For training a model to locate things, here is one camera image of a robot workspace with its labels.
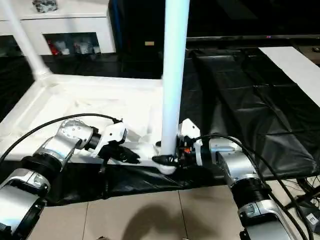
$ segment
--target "tile floor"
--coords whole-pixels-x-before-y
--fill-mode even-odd
[[[289,201],[277,182],[270,185]],[[214,186],[48,207],[28,240],[240,240],[241,229],[228,187]]]

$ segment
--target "white vertical tube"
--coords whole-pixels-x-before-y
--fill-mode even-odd
[[[180,114],[190,0],[165,1],[161,155],[174,155]]]
[[[0,0],[0,2],[2,4],[3,12],[6,14],[11,24],[14,39],[16,40],[23,54],[27,58],[31,66],[33,75],[35,77],[41,77],[50,74],[50,70],[44,64],[41,57],[36,53],[26,32],[21,26],[20,20],[17,18],[17,15],[11,4],[11,0]]]

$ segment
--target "black cable cord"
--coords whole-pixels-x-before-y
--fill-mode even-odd
[[[296,208],[298,214],[301,216],[301,220],[303,222],[303,224],[305,225],[307,232],[308,232],[308,239],[309,240],[314,240],[314,235],[313,232],[308,224],[308,220],[306,218],[306,216],[303,214],[299,204],[297,203],[297,201],[295,200],[295,198],[291,195],[290,191],[287,189],[287,187],[285,186],[285,184],[281,181],[280,177],[278,176],[278,174],[274,171],[274,169],[270,166],[270,164],[260,155],[258,154],[254,149],[243,145],[241,142],[239,142],[238,140],[234,139],[233,137],[224,135],[224,134],[220,134],[220,133],[210,133],[210,134],[206,134],[203,136],[199,136],[193,139],[194,142],[196,142],[197,140],[200,139],[204,139],[204,138],[224,138],[224,139],[228,139],[230,141],[232,141],[233,143],[237,144],[239,147],[242,148],[242,150],[244,150],[244,152],[247,154],[247,157],[250,159],[250,161],[252,162],[252,164],[255,166],[255,169],[257,171],[257,174],[259,175],[261,181],[264,184],[266,183],[266,180],[264,178],[264,176],[261,174],[259,167],[256,163],[256,161],[253,159],[253,157],[251,156],[250,153],[254,154],[255,156],[257,156],[259,159],[262,160],[262,162],[266,165],[266,167],[269,169],[269,171],[272,173],[272,175],[274,176],[274,178],[278,181],[278,183],[281,185],[282,189],[285,191],[285,193],[288,195],[288,197],[290,198],[291,202],[293,203],[294,207]],[[288,218],[292,221],[292,223],[294,224],[294,226],[296,227],[296,229],[299,231],[301,237],[304,240],[307,240],[307,237],[304,233],[304,231],[301,229],[301,227],[299,226],[299,224],[297,223],[297,221],[293,218],[293,216],[285,209],[285,207],[280,203],[280,201],[273,195],[270,194],[270,196],[272,197],[272,199],[278,204],[278,206],[281,208],[282,211],[284,211],[284,213],[288,216]]]
[[[54,124],[54,123],[57,123],[57,122],[60,122],[60,121],[63,121],[63,120],[67,120],[67,119],[71,119],[71,118],[77,118],[77,117],[83,117],[83,116],[95,116],[95,117],[101,117],[101,118],[105,118],[105,119],[111,119],[113,121],[113,123],[120,123],[121,121],[114,118],[114,117],[111,117],[111,116],[108,116],[108,115],[104,115],[104,114],[99,114],[99,113],[79,113],[79,114],[73,114],[73,115],[69,115],[69,116],[63,116],[63,117],[60,117],[60,118],[57,118],[57,119],[54,119],[54,120],[51,120],[51,121],[48,121],[40,126],[37,126],[36,128],[32,129],[31,131],[27,132],[25,135],[23,135],[22,137],[20,137],[17,141],[15,141],[4,153],[3,155],[0,157],[0,165],[3,163],[3,161],[5,160],[5,158],[7,157],[7,155],[12,151],[12,149],[15,148],[15,146],[17,146],[19,143],[21,143],[24,139],[26,139],[27,137],[29,137],[31,134],[35,133],[36,131],[48,126],[48,125],[51,125],[51,124]]]

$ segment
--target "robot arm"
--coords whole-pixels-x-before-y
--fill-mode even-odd
[[[241,240],[295,240],[278,205],[269,197],[251,160],[232,141],[209,140],[212,164],[223,169],[244,231]]]
[[[101,136],[98,129],[77,119],[68,119],[59,127],[55,136],[43,143],[32,156],[21,160],[22,168],[14,170],[0,184],[0,239],[25,240],[36,225],[46,202],[53,180],[64,169],[75,149],[91,149],[99,155],[104,146],[114,146],[116,153],[104,150],[107,157],[126,156],[119,151],[127,130],[122,122],[107,126],[108,134]]]
[[[270,187],[263,184],[242,148],[225,138],[211,138],[208,144],[198,140],[191,145],[190,140],[199,135],[200,130],[189,119],[179,126],[178,137],[186,150],[182,159],[209,170],[213,166],[223,170],[244,227],[240,239],[296,240],[282,211],[269,196]]]

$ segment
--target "white tray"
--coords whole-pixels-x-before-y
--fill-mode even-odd
[[[162,80],[53,74],[45,81],[36,81],[0,123],[0,154],[29,130],[56,118],[80,113],[123,118],[128,129],[123,145],[140,155],[142,160],[150,161],[158,154],[154,144],[161,140]],[[100,131],[112,124],[109,119],[95,116],[78,119]],[[7,160],[19,161],[31,156],[57,132],[59,125],[52,124],[29,136],[12,150]],[[102,161],[87,155],[86,150],[78,150],[71,161]]]

